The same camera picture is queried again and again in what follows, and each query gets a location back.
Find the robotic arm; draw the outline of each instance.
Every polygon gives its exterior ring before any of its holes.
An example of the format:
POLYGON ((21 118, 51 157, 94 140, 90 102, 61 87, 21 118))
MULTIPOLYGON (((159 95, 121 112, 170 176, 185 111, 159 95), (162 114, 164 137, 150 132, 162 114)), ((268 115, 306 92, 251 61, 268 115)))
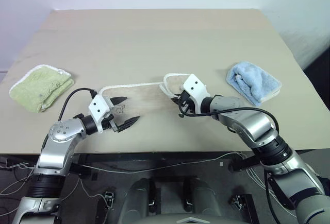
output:
POLYGON ((299 223, 330 223, 330 197, 324 194, 315 173, 279 136, 278 127, 275 129, 263 113, 266 111, 240 108, 242 102, 235 97, 210 97, 205 85, 193 74, 183 88, 179 97, 173 99, 179 105, 180 117, 212 116, 237 133, 271 175, 269 183, 281 204, 296 210, 299 223))
POLYGON ((88 107, 90 115, 79 114, 73 119, 58 121, 50 128, 32 175, 31 186, 20 201, 13 224, 60 223, 60 194, 76 145, 88 135, 102 133, 109 128, 120 132, 133 125, 139 117, 128 119, 118 126, 111 114, 114 106, 126 99, 110 99, 97 94, 88 107))

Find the gray floor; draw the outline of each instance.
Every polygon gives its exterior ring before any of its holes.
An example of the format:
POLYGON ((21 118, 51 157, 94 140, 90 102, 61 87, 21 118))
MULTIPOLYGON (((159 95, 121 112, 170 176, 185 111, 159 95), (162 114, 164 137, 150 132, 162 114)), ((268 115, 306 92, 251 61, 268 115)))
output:
MULTIPOLYGON (((328 170, 329 149, 315 150, 303 154, 303 159, 309 163, 319 174, 330 178, 328 170)), ((233 194, 250 193, 256 205, 256 210, 259 216, 260 223, 275 223, 271 217, 268 209, 265 192, 260 189, 245 172, 232 174, 227 170, 229 159, 220 159, 213 162, 205 162, 200 164, 182 165, 168 169, 151 171, 147 173, 139 173, 133 175, 113 174, 103 171, 98 172, 96 181, 91 179, 84 180, 84 185, 90 194, 102 193, 107 188, 115 190, 115 204, 114 209, 109 212, 109 222, 116 223, 123 199, 126 191, 130 186, 140 178, 163 177, 163 176, 198 176, 206 181, 217 193, 219 204, 223 210, 224 216, 241 219, 241 214, 232 208, 228 201, 233 194)), ((165 161, 164 164, 176 163, 175 161, 165 161)), ((115 166, 118 168, 126 168, 130 170, 140 170, 144 168, 151 168, 154 163, 146 161, 129 161, 116 163, 95 163, 93 166, 107 168, 115 166)), ((257 173, 262 177, 261 168, 256 168, 257 173)), ((23 177, 25 170, 19 170, 18 174, 23 177)), ((76 175, 69 175, 63 189, 63 196, 66 196, 74 187, 78 177, 76 175)), ((12 172, 0 171, 0 188, 4 189, 7 185, 14 182, 12 172)), ((19 192, 8 197, 20 199, 26 191, 26 184, 19 192)), ((182 213, 184 212, 181 204, 182 185, 180 183, 158 183, 157 187, 161 187, 161 212, 162 213, 182 213)), ((94 223, 96 204, 98 198, 88 198, 82 191, 81 186, 77 188, 72 196, 70 196, 64 203, 61 216, 63 224, 67 223, 94 223)), ((1 196, 0 206, 6 209, 13 210, 18 205, 18 201, 14 199, 6 199, 1 196)), ((273 202, 275 212, 277 213, 281 223, 297 223, 294 217, 284 212, 276 202, 273 202)), ((0 209, 1 213, 6 212, 5 209, 0 209)), ((8 217, 0 217, 0 223, 7 223, 8 217)))

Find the wooden table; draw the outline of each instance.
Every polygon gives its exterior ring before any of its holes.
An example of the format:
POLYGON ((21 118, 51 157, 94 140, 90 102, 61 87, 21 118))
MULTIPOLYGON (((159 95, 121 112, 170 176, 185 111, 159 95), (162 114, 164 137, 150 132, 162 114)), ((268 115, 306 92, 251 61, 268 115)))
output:
MULTIPOLYGON (((0 84, 1 153, 39 153, 70 91, 162 81, 166 73, 194 73, 209 93, 241 97, 225 81, 230 67, 249 61, 279 79, 280 94, 262 104, 295 149, 330 148, 330 114, 292 53, 258 10, 64 10, 52 12, 0 84), (44 113, 29 113, 8 91, 29 69, 50 64, 72 73, 75 85, 44 113)), ((69 102, 63 118, 87 114, 88 93, 69 102)), ((209 117, 177 111, 141 117, 121 133, 106 131, 76 152, 249 150, 209 117)))

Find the folded green towel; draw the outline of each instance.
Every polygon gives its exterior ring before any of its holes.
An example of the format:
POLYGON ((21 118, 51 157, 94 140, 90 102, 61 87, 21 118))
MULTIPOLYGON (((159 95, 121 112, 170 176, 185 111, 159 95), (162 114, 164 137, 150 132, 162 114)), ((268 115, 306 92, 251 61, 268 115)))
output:
POLYGON ((26 110, 42 112, 73 84, 70 73, 41 64, 15 83, 9 90, 9 95, 26 110))

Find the folded blue towel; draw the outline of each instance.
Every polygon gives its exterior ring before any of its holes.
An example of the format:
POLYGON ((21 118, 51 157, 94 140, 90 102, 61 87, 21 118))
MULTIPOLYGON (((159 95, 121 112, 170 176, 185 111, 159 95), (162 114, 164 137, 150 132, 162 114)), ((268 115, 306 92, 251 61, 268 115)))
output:
POLYGON ((241 62, 227 73, 227 82, 255 106, 279 94, 280 81, 249 62, 241 62))

